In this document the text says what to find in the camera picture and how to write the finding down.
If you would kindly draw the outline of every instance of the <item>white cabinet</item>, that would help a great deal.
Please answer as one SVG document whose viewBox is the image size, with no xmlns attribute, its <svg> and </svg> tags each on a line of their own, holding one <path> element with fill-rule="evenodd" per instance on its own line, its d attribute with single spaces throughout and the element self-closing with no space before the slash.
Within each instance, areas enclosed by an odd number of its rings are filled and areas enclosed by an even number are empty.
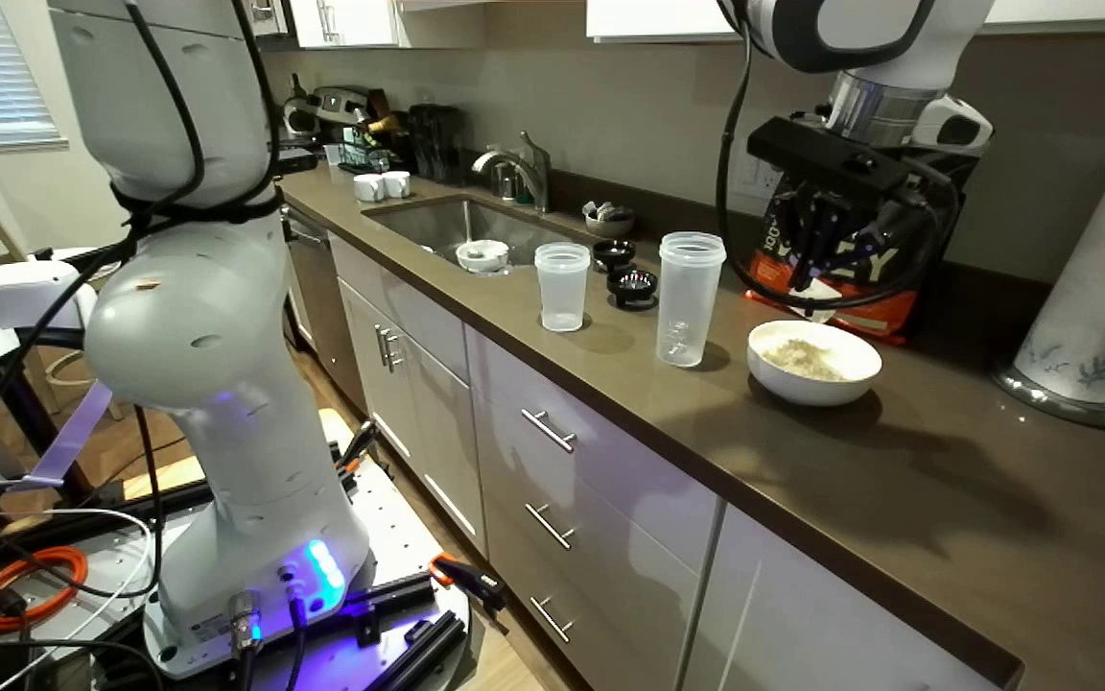
<svg viewBox="0 0 1105 691">
<path fill-rule="evenodd" d="M 1000 684 L 983 680 L 936 643 L 727 506 L 716 534 L 703 624 L 682 689 L 992 691 Z"/>
<path fill-rule="evenodd" d="M 987 26 L 1086 26 L 1105 25 L 1105 0 L 997 0 Z"/>
<path fill-rule="evenodd" d="M 672 691 L 716 494 L 466 333 L 487 556 L 589 689 Z"/>
<path fill-rule="evenodd" d="M 1105 26 L 1105 0 L 997 0 L 992 32 L 1078 32 Z M 585 0 L 593 44 L 716 44 L 731 39 L 716 0 Z"/>
<path fill-rule="evenodd" d="M 332 240 L 366 414 L 461 534 L 483 551 L 462 327 Z"/>
<path fill-rule="evenodd" d="M 731 39 L 712 0 L 585 0 L 585 39 Z"/>
<path fill-rule="evenodd" d="M 397 13 L 446 13 L 478 3 L 577 3 L 577 0 L 397 0 Z"/>
<path fill-rule="evenodd" d="M 297 48 L 478 48 L 475 9 L 401 13 L 397 0 L 290 0 Z"/>
</svg>

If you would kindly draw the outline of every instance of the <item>upper cabinet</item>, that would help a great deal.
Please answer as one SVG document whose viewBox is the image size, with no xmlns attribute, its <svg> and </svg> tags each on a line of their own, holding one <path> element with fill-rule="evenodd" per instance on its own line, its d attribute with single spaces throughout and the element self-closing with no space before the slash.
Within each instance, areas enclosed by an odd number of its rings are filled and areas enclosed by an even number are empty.
<svg viewBox="0 0 1105 691">
<path fill-rule="evenodd" d="M 401 13 L 401 0 L 290 0 L 294 44 L 323 48 L 478 48 L 478 9 Z"/>
<path fill-rule="evenodd" d="M 987 26 L 1086 26 L 1105 25 L 1105 0 L 997 0 Z"/>
<path fill-rule="evenodd" d="M 577 3 L 577 0 L 397 0 L 401 13 L 439 13 L 439 9 L 470 9 L 470 3 Z"/>
<path fill-rule="evenodd" d="M 1105 26 L 1105 0 L 997 0 L 987 26 L 992 32 L 1078 32 Z M 716 0 L 585 0 L 585 39 L 593 44 L 659 44 L 731 39 Z"/>
<path fill-rule="evenodd" d="M 731 39 L 712 0 L 585 0 L 585 39 Z"/>
</svg>

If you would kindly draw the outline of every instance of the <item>cup lid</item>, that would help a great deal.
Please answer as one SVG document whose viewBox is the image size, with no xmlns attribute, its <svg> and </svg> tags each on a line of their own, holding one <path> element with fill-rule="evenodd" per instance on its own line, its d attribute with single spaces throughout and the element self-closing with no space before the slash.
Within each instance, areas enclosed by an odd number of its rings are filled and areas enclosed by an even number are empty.
<svg viewBox="0 0 1105 691">
<path fill-rule="evenodd" d="M 577 242 L 545 242 L 538 246 L 538 268 L 585 268 L 589 266 L 589 246 Z"/>
<path fill-rule="evenodd" d="M 675 266 L 722 266 L 726 260 L 726 246 L 716 236 L 703 236 L 703 229 L 672 229 L 659 242 L 659 260 L 675 260 Z"/>
</svg>

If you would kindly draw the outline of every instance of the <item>plastic cup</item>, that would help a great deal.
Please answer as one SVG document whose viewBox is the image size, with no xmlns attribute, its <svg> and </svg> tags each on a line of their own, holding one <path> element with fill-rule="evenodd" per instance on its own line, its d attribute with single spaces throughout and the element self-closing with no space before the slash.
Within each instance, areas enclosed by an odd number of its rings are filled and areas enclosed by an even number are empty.
<svg viewBox="0 0 1105 691">
<path fill-rule="evenodd" d="M 538 246 L 540 327 L 568 333 L 585 324 L 585 268 L 589 246 L 545 242 Z"/>
<path fill-rule="evenodd" d="M 672 370 L 696 370 L 709 339 L 726 249 L 716 236 L 675 229 L 659 242 L 659 327 L 655 356 Z"/>
<path fill-rule="evenodd" d="M 361 203 L 378 203 L 387 199 L 387 183 L 378 173 L 365 173 L 365 176 L 351 176 L 351 192 Z"/>
<path fill-rule="evenodd" d="M 383 190 L 387 190 L 391 199 L 409 196 L 409 173 L 407 171 L 387 171 L 383 173 Z"/>
</svg>

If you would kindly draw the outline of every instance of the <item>cabinet handle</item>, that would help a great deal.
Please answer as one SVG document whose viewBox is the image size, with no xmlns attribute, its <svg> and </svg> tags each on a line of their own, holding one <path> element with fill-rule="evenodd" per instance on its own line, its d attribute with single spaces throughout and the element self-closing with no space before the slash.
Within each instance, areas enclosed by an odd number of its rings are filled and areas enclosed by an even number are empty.
<svg viewBox="0 0 1105 691">
<path fill-rule="evenodd" d="M 328 240 L 326 240 L 326 236 L 302 229 L 297 223 L 286 223 L 286 240 L 290 240 L 290 242 L 318 246 L 318 249 L 328 249 Z"/>
<path fill-rule="evenodd" d="M 387 339 L 387 364 L 391 373 L 401 364 L 401 333 L 397 330 L 383 330 Z"/>
<path fill-rule="evenodd" d="M 572 553 L 574 547 L 568 543 L 568 537 L 574 537 L 577 530 L 557 530 L 553 522 L 548 522 L 548 502 L 540 502 L 540 506 L 530 506 L 530 502 L 522 502 L 526 506 L 526 516 L 565 551 L 565 553 Z"/>
<path fill-rule="evenodd" d="M 387 341 L 383 327 L 370 327 L 370 341 L 375 341 L 375 362 L 378 362 L 387 373 L 393 373 L 393 370 L 391 370 L 391 341 Z"/>
<path fill-rule="evenodd" d="M 401 364 L 397 333 L 387 327 L 370 327 L 375 339 L 375 356 L 383 362 L 387 373 Z"/>
<path fill-rule="evenodd" d="M 574 453 L 577 437 L 557 429 L 548 411 L 526 411 L 526 406 L 522 406 L 522 420 L 526 420 L 530 426 L 538 426 L 545 437 L 553 437 L 553 447 L 560 447 L 565 453 Z"/>
<path fill-rule="evenodd" d="M 568 645 L 568 630 L 574 625 L 574 624 L 557 624 L 553 613 L 548 613 L 548 603 L 553 603 L 553 594 L 545 594 L 545 598 L 526 598 L 534 609 L 538 609 L 538 618 L 545 618 L 545 625 Z"/>
</svg>

